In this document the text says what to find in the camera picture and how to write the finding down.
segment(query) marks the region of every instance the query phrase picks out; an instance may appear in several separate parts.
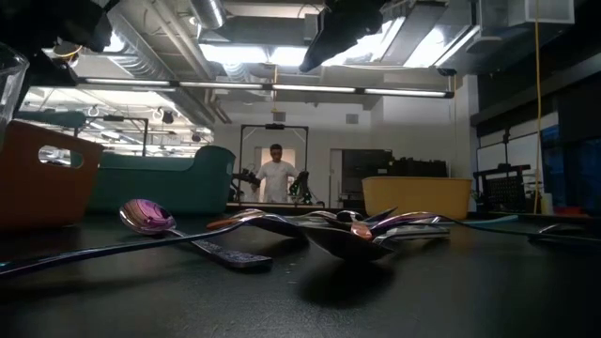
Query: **black table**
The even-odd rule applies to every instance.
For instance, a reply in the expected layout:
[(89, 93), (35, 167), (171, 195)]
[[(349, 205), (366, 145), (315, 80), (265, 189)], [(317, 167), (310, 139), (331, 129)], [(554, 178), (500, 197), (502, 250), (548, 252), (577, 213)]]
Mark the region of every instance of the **black table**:
[[(178, 219), (200, 231), (207, 220)], [(532, 224), (506, 226), (535, 230)], [(116, 217), (0, 239), (0, 260), (143, 239)], [(241, 273), (178, 245), (0, 281), (0, 337), (599, 337), (601, 253), (453, 227), (350, 265), (255, 228), (214, 240), (271, 255)]]

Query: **yellow container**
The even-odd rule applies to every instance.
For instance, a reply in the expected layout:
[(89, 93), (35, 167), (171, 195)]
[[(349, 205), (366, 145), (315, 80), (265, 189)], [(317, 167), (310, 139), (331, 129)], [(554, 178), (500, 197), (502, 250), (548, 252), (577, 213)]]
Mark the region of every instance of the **yellow container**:
[(368, 215), (398, 207), (394, 215), (427, 211), (465, 220), (470, 192), (471, 179), (465, 178), (368, 177), (363, 180)]

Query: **teal container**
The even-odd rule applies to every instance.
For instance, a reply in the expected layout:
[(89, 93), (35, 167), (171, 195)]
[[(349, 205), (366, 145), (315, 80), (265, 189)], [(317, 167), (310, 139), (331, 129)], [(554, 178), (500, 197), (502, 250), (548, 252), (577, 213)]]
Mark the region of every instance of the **teal container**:
[(235, 158), (220, 146), (203, 146), (193, 160), (105, 153), (87, 210), (116, 214), (131, 199), (143, 198), (172, 213), (223, 213)]

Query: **spoon handle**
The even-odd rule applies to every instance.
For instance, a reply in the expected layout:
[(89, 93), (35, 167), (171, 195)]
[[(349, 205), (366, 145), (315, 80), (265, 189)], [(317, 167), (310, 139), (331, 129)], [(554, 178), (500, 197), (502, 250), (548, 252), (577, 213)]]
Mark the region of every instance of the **spoon handle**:
[(135, 242), (130, 244), (110, 245), (101, 248), (83, 249), (66, 253), (49, 254), (24, 260), (4, 262), (0, 263), (0, 277), (9, 277), (19, 274), (25, 274), (28, 272), (34, 272), (41, 269), (56, 267), (67, 263), (79, 262), (90, 258), (104, 257), (111, 254), (128, 253), (138, 250), (178, 244), (182, 242), (195, 241), (203, 238), (211, 238), (236, 230), (246, 221), (248, 220), (240, 220), (240, 222), (238, 223), (232, 224), (226, 228), (217, 231), (182, 238), (169, 238), (162, 240)]
[[(172, 235), (181, 238), (188, 236), (187, 234), (177, 231), (176, 229), (169, 229), (167, 231)], [(256, 267), (270, 267), (273, 261), (271, 257), (226, 250), (219, 245), (207, 242), (205, 240), (196, 240), (191, 244), (200, 249), (210, 259), (227, 268), (248, 269)]]

